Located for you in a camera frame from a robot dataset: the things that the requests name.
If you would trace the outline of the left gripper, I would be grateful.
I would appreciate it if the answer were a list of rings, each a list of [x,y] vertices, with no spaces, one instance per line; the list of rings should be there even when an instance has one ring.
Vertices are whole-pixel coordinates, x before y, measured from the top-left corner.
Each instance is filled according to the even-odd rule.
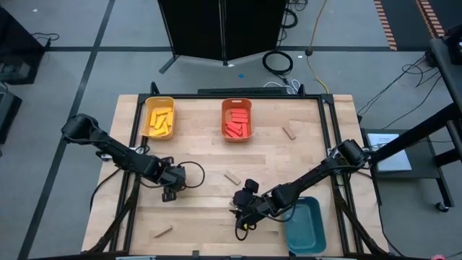
[[[162,193],[162,201],[172,202],[177,199],[176,192],[186,188],[186,169],[182,165],[174,165],[173,157],[164,157],[162,161],[167,163],[167,167],[155,188],[168,188],[169,192]]]

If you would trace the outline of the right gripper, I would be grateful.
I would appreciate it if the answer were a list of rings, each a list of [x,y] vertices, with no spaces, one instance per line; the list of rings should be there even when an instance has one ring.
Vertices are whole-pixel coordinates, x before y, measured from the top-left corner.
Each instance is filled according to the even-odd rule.
[[[244,187],[236,191],[230,200],[230,212],[236,217],[238,227],[254,226],[255,221],[265,217],[276,217],[278,209],[271,198],[264,194],[257,196],[259,184],[252,179],[247,179]]]

